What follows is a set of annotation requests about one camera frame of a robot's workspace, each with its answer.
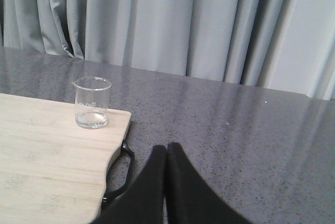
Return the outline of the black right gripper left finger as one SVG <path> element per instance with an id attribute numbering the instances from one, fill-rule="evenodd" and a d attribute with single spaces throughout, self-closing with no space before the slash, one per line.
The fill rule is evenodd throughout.
<path id="1" fill-rule="evenodd" d="M 166 147 L 155 145 L 131 185 L 104 194 L 92 223 L 163 223 L 165 162 Z"/>

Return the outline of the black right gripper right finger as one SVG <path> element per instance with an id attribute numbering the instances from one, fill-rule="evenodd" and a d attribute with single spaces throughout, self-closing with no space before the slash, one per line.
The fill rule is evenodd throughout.
<path id="1" fill-rule="evenodd" d="M 182 146 L 167 146 L 165 196 L 168 223 L 250 223 L 202 179 Z"/>

